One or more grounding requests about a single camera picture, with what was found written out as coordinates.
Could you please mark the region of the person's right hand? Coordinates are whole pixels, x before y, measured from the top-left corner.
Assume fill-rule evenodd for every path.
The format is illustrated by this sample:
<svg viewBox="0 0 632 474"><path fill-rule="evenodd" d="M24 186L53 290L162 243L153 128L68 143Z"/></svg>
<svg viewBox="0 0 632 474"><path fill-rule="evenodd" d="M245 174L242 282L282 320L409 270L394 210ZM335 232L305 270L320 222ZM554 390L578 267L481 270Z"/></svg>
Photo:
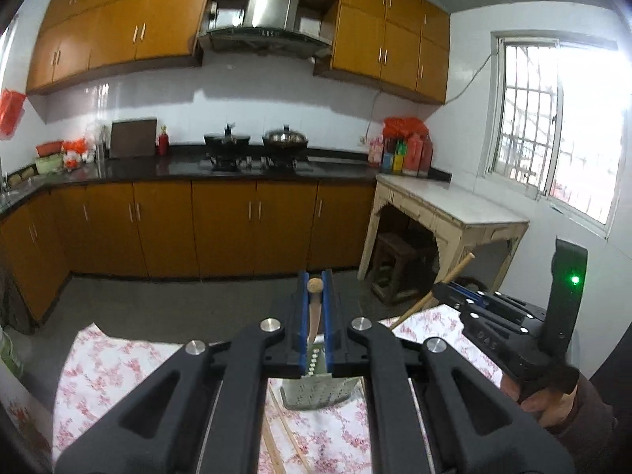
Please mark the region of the person's right hand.
<svg viewBox="0 0 632 474"><path fill-rule="evenodd" d="M575 384L570 393L565 393L557 388L545 388L519 401L519 395L521 395L519 384L513 381L507 373L504 373L500 381L500 391L517 403L524 412L536 417L537 422L543 428L569 424L575 415L578 384Z"/></svg>

